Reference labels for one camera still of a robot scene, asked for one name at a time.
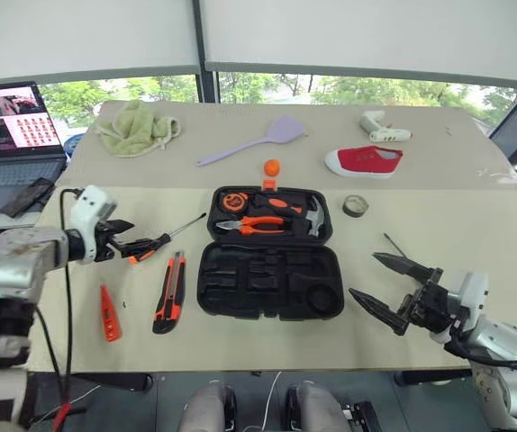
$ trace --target spatula handle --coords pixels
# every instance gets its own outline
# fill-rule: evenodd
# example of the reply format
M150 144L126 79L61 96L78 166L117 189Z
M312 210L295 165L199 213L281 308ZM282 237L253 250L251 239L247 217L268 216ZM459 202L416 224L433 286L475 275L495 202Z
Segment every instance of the spatula handle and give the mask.
M216 153L216 154L211 155L209 157L204 157L201 160L199 160L198 162L196 162L196 166L197 167L203 167L205 165L212 164L212 163L216 162L217 160L221 160L221 159L227 158L228 156L234 155L235 153L237 153L237 152L239 152L241 150L248 149L249 147L252 147L252 146L254 146L256 144L262 144L263 142L270 142L270 141L268 139L266 139L266 138L255 139L254 141L247 142L247 143L242 144L242 145L240 145L238 147L229 148L228 150L224 150L224 151L222 151L220 153Z

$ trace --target pliers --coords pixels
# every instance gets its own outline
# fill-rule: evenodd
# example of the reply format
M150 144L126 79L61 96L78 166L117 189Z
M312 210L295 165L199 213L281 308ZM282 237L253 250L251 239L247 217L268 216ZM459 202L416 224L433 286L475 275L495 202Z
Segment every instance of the pliers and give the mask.
M255 218L244 216L240 220L217 222L216 227L223 230L238 230L243 236L249 236L250 234L280 234L284 232L281 229L255 229L252 227L263 224L282 225L283 223L285 223L285 220L278 216L258 216Z

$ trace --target roll of tape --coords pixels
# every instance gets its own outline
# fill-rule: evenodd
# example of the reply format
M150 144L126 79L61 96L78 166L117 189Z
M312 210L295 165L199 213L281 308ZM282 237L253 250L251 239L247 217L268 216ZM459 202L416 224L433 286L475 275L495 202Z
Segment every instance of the roll of tape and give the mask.
M368 202L360 195L349 195L342 203L342 210L351 218L360 218L368 210Z

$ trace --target screwdriver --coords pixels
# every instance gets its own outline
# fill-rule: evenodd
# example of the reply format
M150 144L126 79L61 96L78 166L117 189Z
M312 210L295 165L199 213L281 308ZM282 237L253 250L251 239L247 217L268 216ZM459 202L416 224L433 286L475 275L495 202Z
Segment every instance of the screwdriver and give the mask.
M162 236L160 236L159 238L152 240L152 242L150 243L150 247L148 249L142 251L139 255L130 256L129 262L131 264L138 264L140 261L144 261L145 259L152 257L157 250L159 250L164 245L169 243L170 240L172 240L176 236L176 234L178 234L180 231L190 227L196 221L201 220L204 216L206 216L206 212L201 214L198 218L193 219L190 222L186 223L182 227L177 228L174 231L169 232L168 234L165 233Z
M265 195L262 193L258 193L255 196L254 203L258 207L269 207L275 214L279 216L286 216L290 218L303 218L306 216L306 202L305 200L300 199L299 202L289 202L288 199L285 198L282 194L269 194Z

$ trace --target green foliage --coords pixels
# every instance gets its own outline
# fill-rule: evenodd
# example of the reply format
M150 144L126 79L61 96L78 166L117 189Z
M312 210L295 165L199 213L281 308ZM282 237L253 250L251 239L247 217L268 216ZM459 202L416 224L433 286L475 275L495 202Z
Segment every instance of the green foliage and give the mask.
M279 83L269 74L222 72L219 74L221 101L233 104L260 104L265 92L276 90Z
M490 92L485 96L485 103L489 109L485 112L485 122L498 125L509 112L513 102L517 99L517 89L502 87L483 87Z
M481 87L488 109L480 108L467 99L469 86L457 91L450 83L383 78L330 77L321 80L313 93L316 104L379 104L417 106L457 106L489 125L496 126L506 115L517 90Z
M97 81L47 84L39 88L50 114L71 127L89 126L95 119L95 106L110 98Z
M313 77L289 74L222 72L221 100L235 104L261 104L266 93L285 86L293 96L311 90ZM40 85L50 114L71 127L88 126L99 104L112 99L197 102L193 76L146 76L100 81ZM457 106L473 117L496 126L517 98L517 90L480 87L484 107L468 101L470 85L369 77L325 76L312 92L314 104L379 104Z
M40 85L42 97L52 117L70 127L89 126L95 109L113 99L196 102L193 76L146 76Z

